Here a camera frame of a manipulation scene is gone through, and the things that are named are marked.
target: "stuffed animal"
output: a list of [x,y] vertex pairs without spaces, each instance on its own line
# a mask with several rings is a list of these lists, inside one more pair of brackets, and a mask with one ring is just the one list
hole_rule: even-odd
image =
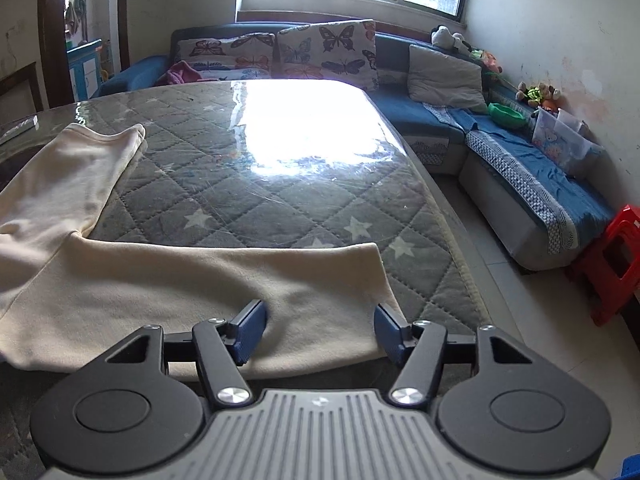
[[431,44],[442,50],[451,50],[465,56],[471,55],[471,45],[465,41],[465,37],[459,32],[452,34],[444,25],[431,31]]
[[554,88],[546,83],[540,83],[537,87],[527,88],[524,83],[518,85],[516,99],[526,101],[532,108],[541,107],[549,112],[558,113],[558,105],[555,101],[561,97],[559,88]]

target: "sofa armrest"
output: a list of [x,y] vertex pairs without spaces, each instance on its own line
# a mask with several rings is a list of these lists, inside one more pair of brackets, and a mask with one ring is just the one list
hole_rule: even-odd
[[167,56],[149,56],[102,83],[93,97],[149,88],[168,68]]

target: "green plastic bowl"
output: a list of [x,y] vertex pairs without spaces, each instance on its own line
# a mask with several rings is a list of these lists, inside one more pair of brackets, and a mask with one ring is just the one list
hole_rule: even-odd
[[527,124],[527,119],[520,112],[497,103],[489,105],[489,115],[498,126],[510,130],[518,130]]

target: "pink cloth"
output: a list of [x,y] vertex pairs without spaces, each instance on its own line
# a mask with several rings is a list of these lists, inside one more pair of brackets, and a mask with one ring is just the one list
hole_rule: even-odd
[[219,81],[219,79],[206,79],[200,75],[200,72],[190,67],[186,61],[179,61],[162,74],[154,86],[181,85],[196,81]]

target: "blue gripper pad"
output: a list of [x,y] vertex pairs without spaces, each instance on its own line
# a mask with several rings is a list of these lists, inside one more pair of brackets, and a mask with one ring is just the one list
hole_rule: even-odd
[[411,328],[393,318],[393,313],[378,305],[373,314],[373,330],[378,344],[385,349],[386,355],[397,366],[404,366],[411,354],[405,341],[410,337]]
[[267,327],[267,304],[253,300],[226,329],[225,345],[237,366],[246,364]]

